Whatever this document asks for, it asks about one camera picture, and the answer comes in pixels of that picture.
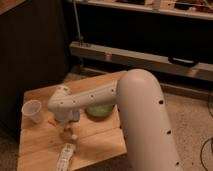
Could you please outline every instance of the white container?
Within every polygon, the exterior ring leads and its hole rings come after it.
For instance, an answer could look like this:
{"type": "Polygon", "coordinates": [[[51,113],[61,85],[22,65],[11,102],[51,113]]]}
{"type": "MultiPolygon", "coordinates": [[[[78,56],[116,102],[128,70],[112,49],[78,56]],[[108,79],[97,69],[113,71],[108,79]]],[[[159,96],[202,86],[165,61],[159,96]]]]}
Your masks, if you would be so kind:
{"type": "Polygon", "coordinates": [[[43,120],[42,105],[39,100],[29,100],[22,106],[21,112],[37,124],[43,120]]]}

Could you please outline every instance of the black cabinet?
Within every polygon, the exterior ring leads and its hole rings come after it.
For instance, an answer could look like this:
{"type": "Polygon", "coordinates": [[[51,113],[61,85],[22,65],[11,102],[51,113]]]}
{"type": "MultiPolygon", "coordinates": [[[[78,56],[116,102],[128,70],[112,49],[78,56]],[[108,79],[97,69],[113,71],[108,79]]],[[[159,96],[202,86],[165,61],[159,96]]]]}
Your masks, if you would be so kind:
{"type": "Polygon", "coordinates": [[[31,0],[0,15],[0,126],[18,138],[23,93],[69,70],[60,1],[31,0]]]}

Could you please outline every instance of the cable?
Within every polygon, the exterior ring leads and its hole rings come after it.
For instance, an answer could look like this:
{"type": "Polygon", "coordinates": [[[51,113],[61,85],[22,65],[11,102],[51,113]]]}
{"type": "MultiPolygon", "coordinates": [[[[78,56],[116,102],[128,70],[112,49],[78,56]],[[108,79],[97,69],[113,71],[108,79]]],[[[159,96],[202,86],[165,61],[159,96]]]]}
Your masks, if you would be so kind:
{"type": "MultiPolygon", "coordinates": [[[[208,106],[209,114],[211,115],[211,117],[213,117],[213,113],[211,112],[211,106],[210,106],[210,98],[211,98],[211,91],[209,91],[207,106],[208,106]]],[[[203,162],[203,149],[208,142],[211,142],[211,152],[213,155],[213,137],[207,139],[201,146],[201,150],[200,150],[200,162],[201,162],[201,165],[203,166],[203,168],[205,169],[205,171],[208,171],[208,169],[206,168],[206,166],[203,162]]]]}
{"type": "Polygon", "coordinates": [[[207,139],[207,140],[203,143],[203,145],[201,146],[201,150],[200,150],[200,162],[201,162],[201,165],[203,166],[203,168],[205,169],[205,171],[209,171],[209,170],[206,168],[206,166],[205,166],[205,164],[204,164],[204,162],[203,162],[203,149],[204,149],[204,147],[206,146],[206,144],[207,144],[209,141],[211,141],[211,150],[212,150],[212,154],[213,154],[213,137],[207,139]]]}
{"type": "Polygon", "coordinates": [[[210,106],[210,98],[211,98],[211,91],[209,91],[207,105],[208,105],[209,114],[211,115],[211,117],[213,117],[213,113],[211,111],[211,106],[210,106]]]}

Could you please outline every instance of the wooden table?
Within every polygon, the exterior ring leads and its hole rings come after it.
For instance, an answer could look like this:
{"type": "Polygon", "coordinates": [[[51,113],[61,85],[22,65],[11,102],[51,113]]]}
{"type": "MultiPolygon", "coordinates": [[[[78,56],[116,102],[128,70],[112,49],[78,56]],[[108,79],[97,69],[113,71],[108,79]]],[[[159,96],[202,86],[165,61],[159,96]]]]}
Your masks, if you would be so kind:
{"type": "MultiPolygon", "coordinates": [[[[65,83],[72,93],[95,88],[117,80],[123,72],[91,77],[65,83]]],[[[42,102],[44,121],[34,124],[28,118],[22,118],[18,171],[53,171],[62,147],[69,139],[59,135],[58,130],[48,123],[52,113],[47,109],[47,102],[56,86],[27,91],[24,101],[37,99],[42,102]]],[[[117,110],[102,121],[87,117],[81,109],[81,118],[72,124],[78,135],[77,150],[70,164],[70,170],[76,170],[97,162],[126,153],[123,134],[117,110]]]]}

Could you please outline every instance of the speckled floor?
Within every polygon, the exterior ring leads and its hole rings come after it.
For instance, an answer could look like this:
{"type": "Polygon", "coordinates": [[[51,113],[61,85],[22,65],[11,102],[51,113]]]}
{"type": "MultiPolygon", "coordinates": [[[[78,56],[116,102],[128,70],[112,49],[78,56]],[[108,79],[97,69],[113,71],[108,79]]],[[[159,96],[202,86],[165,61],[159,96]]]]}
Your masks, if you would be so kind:
{"type": "MultiPolygon", "coordinates": [[[[65,81],[82,78],[84,76],[68,74],[65,81]]],[[[209,114],[207,99],[199,100],[170,93],[164,95],[184,171],[205,171],[200,162],[200,150],[204,141],[213,137],[213,117],[209,114]]],[[[212,97],[210,110],[213,112],[212,97]]],[[[203,150],[203,162],[208,171],[213,171],[213,154],[210,147],[210,143],[207,143],[203,150]]],[[[16,170],[17,156],[17,143],[0,130],[0,170],[16,170]]],[[[126,155],[81,169],[81,171],[120,170],[130,170],[126,155]]]]}

